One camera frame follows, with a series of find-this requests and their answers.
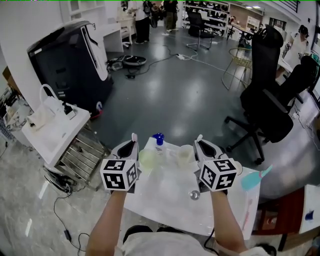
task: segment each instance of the pants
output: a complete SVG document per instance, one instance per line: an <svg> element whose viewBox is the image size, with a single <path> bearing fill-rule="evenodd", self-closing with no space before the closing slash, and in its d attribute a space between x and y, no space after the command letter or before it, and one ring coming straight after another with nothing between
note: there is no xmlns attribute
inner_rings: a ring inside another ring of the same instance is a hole
<svg viewBox="0 0 320 256"><path fill-rule="evenodd" d="M144 225L132 226L126 231L126 233L124 235L124 238L123 238L123 243L125 243L125 241L127 240L128 236L130 236L132 234L135 234L135 233L140 233L140 232L153 232L153 231L151 230L150 227L144 226ZM182 231L177 230L177 229L175 229L173 227L170 227L170 226L168 226L168 227L160 227L157 230L157 232L172 232L172 233L182 233L182 234L184 234Z"/></svg>
<svg viewBox="0 0 320 256"><path fill-rule="evenodd" d="M148 17L135 22L136 42L149 41L150 19Z"/></svg>
<svg viewBox="0 0 320 256"><path fill-rule="evenodd" d="M166 29L167 30L175 29L177 20L178 20L178 15L176 12L167 12L166 13Z"/></svg>

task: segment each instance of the chair wheel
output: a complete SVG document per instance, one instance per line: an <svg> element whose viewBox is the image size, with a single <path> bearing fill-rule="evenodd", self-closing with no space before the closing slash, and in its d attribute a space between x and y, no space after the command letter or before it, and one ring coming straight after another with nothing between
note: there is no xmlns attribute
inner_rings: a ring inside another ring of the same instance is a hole
<svg viewBox="0 0 320 256"><path fill-rule="evenodd" d="M254 163L255 163L257 166L259 166L259 165L262 164L262 159L261 159L261 158L257 158L257 159L254 161Z"/></svg>

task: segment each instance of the gray floor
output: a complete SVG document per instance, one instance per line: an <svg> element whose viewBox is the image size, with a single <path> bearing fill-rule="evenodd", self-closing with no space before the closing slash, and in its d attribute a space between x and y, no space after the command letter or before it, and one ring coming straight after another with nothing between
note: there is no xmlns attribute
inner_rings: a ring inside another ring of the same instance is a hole
<svg viewBox="0 0 320 256"><path fill-rule="evenodd" d="M162 33L163 27L151 29L149 44L134 44L126 53L146 57L149 63L169 56L163 45L173 54L194 54L185 44L195 40L185 30L170 36ZM237 42L219 36L214 40L218 44L212 45L209 51L199 50L195 58L225 70L231 60L228 51ZM113 91L104 105L103 115L93 123L98 136L110 148L128 140L131 133L138 134L141 148L155 133L164 133L167 142L179 146L192 144L199 134L217 145L232 145L245 133L232 123L224 124L224 119L232 116L245 121L239 99L244 87L235 79L231 89L226 90L221 81L223 71L217 68L173 57L151 66L149 72L135 79L127 79L128 72L124 69L113 72ZM226 80L230 82L231 76L226 74ZM302 111L304 125L305 119L311 122L319 111L308 93L302 96L305 103L297 106ZM257 170L273 164L271 173L262 180L261 197L277 198L305 184L320 183L319 152L297 119L285 139L263 146L266 160L262 165L253 163L258 152L251 140L230 156L243 166Z"/></svg>

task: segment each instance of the blue pump cap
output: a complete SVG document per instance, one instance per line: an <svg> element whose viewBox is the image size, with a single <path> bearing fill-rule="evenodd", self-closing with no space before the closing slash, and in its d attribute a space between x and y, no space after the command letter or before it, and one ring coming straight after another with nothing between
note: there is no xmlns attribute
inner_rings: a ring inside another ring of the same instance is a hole
<svg viewBox="0 0 320 256"><path fill-rule="evenodd" d="M158 146L161 146L164 143L165 136L163 133L157 133L157 134L152 135L152 138L155 138L156 144Z"/></svg>

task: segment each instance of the window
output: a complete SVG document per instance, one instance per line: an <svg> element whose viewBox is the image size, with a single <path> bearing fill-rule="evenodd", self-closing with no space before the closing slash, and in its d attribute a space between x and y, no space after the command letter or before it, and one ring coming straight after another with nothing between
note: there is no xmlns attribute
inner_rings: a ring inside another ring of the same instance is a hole
<svg viewBox="0 0 320 256"><path fill-rule="evenodd" d="M285 21L282 21L282 20L279 20L279 19L270 18L269 25L272 26L272 27L276 26L276 27L278 27L278 28L280 28L280 29L285 31L287 23Z"/></svg>

